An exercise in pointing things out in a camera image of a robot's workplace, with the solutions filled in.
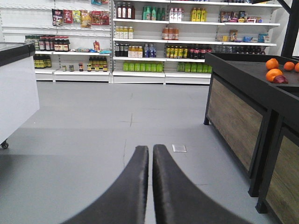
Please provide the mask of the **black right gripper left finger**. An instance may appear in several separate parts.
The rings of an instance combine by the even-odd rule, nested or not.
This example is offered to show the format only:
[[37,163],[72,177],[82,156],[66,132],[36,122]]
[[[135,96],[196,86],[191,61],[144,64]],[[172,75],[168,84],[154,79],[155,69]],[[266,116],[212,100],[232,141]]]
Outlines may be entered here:
[[143,224],[148,194],[149,150],[137,146],[114,183],[65,224]]

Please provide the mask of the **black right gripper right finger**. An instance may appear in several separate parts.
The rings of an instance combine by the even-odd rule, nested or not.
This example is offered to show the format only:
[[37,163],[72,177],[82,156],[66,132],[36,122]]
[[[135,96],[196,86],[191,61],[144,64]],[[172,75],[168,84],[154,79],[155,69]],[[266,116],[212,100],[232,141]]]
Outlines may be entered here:
[[165,145],[153,147],[152,186],[158,224],[247,224],[201,191]]

